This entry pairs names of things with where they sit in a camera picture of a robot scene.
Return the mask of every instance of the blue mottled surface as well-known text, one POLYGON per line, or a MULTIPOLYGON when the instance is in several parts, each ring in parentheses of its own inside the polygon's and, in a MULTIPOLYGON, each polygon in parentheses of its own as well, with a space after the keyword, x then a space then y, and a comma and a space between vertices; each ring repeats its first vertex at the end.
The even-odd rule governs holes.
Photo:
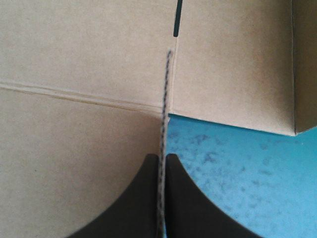
POLYGON ((238 222, 266 238, 317 237, 317 129, 296 137, 170 115, 167 152, 238 222))

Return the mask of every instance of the black mark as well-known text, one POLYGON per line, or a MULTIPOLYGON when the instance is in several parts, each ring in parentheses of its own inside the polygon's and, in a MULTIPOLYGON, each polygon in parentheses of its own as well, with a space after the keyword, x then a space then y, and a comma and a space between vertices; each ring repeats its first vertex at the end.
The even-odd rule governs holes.
POLYGON ((271 176, 272 175, 272 173, 270 171, 267 171, 267 170, 259 170, 259 173, 263 174, 263 175, 267 175, 267 176, 271 176))
POLYGON ((214 157, 211 155, 211 153, 207 153, 207 154, 205 155, 205 159, 204 159, 204 163, 206 163, 206 162, 216 163, 216 162, 217 162, 217 159, 214 158, 214 157))
POLYGON ((261 144, 260 147, 263 150, 267 150, 268 149, 268 145, 266 145, 266 144, 261 144))
POLYGON ((178 37, 178 31, 179 31, 179 24, 180 24, 180 15, 182 13, 182 4, 183 0, 177 1, 177 8, 176 8, 176 14, 175 14, 175 23, 174 23, 174 37, 178 37))
POLYGON ((263 159, 262 163, 263 163, 264 165, 268 166, 270 159, 271 159, 271 157, 266 157, 266 158, 263 159))

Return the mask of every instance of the brown cardboard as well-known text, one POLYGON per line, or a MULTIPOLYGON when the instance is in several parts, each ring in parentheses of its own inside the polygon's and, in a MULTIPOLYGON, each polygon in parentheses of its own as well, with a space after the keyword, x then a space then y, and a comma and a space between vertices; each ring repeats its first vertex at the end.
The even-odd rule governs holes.
POLYGON ((184 1, 171 111, 294 135, 291 1, 184 1))
POLYGON ((159 115, 3 89, 0 102, 3 238, 66 237, 159 151, 159 115))
POLYGON ((158 153, 175 8, 0 1, 0 237, 66 237, 158 153))
POLYGON ((2 0, 0 83, 159 112, 175 8, 170 0, 2 0))
POLYGON ((317 125, 317 2, 294 1, 296 131, 317 125))

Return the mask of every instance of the cardboard box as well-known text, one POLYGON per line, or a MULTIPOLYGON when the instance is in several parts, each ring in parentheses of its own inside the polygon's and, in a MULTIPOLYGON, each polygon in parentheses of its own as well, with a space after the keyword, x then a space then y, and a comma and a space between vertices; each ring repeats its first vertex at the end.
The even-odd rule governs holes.
POLYGON ((317 124, 317 3, 0 0, 0 237, 64 237, 158 152, 169 111, 296 135, 317 124))

